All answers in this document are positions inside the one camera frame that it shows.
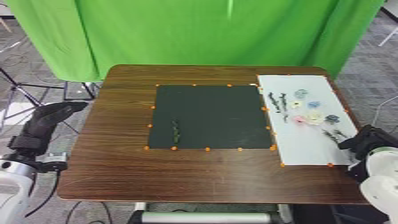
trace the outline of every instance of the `black mat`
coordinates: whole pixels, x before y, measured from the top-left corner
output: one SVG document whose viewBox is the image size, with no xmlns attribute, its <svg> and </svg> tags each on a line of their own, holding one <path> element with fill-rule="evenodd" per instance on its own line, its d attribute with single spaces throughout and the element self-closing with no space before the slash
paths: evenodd
<svg viewBox="0 0 398 224">
<path fill-rule="evenodd" d="M 149 147 L 268 149 L 261 107 L 253 86 L 159 86 Z"/>
</svg>

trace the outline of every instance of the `wooden table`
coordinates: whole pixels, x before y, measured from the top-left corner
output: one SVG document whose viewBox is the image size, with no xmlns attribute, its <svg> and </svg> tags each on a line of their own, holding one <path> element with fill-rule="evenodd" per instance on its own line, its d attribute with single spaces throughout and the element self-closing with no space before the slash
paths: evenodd
<svg viewBox="0 0 398 224">
<path fill-rule="evenodd" d="M 314 67 L 117 65 L 110 69 L 62 174 L 63 199 L 365 203 L 344 167 L 280 168 L 278 154 L 269 150 L 143 150 L 154 85 L 246 85 L 257 82 L 255 74 L 326 72 Z"/>
</svg>

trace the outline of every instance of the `white paper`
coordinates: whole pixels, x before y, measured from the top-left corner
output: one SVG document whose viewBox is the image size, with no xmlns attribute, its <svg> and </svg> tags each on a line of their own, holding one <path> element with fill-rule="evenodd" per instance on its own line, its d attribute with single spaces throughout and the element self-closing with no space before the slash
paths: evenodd
<svg viewBox="0 0 398 224">
<path fill-rule="evenodd" d="M 262 88 L 264 105 L 269 109 L 268 117 L 271 130 L 275 132 L 275 143 L 284 165 L 349 165 L 351 156 L 346 150 L 339 150 L 335 142 L 323 134 L 323 130 L 330 133 L 337 129 L 346 137 L 353 137 L 357 128 L 351 123 L 349 116 L 332 91 L 326 78 L 317 75 L 259 75 L 259 86 Z M 307 90 L 303 99 L 296 99 L 294 92 L 298 89 Z M 268 93 L 273 93 L 275 100 L 280 101 L 280 93 L 285 93 L 287 102 L 287 121 L 277 113 Z M 293 109 L 291 102 L 301 101 L 301 107 Z M 319 107 L 309 109 L 307 103 L 319 101 Z M 316 110 L 323 115 L 335 115 L 339 123 L 330 125 L 323 122 L 319 125 L 298 124 L 293 120 L 296 115 L 305 115 L 309 110 Z"/>
</svg>

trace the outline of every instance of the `green screen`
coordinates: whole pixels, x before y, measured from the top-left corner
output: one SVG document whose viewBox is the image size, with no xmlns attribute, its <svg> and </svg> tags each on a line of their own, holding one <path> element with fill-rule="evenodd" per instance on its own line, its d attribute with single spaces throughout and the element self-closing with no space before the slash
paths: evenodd
<svg viewBox="0 0 398 224">
<path fill-rule="evenodd" d="M 56 77 L 97 81 L 115 64 L 317 66 L 335 77 L 383 0 L 7 3 Z"/>
</svg>

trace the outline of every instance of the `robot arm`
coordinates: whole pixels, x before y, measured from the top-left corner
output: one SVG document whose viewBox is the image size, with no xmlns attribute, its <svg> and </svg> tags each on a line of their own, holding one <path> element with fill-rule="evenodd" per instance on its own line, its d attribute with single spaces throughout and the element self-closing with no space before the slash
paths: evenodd
<svg viewBox="0 0 398 224">
<path fill-rule="evenodd" d="M 46 153 L 51 134 L 58 122 L 86 103 L 54 103 L 33 111 L 19 136 L 8 142 L 14 152 L 0 158 L 0 223 L 21 223 L 26 215 L 28 198 L 33 189 L 35 175 L 65 169 L 65 155 L 56 160 L 37 162 L 35 157 Z"/>
<path fill-rule="evenodd" d="M 349 149 L 358 160 L 346 174 L 360 183 L 364 198 L 398 224 L 398 139 L 365 125 L 339 148 Z"/>
</svg>

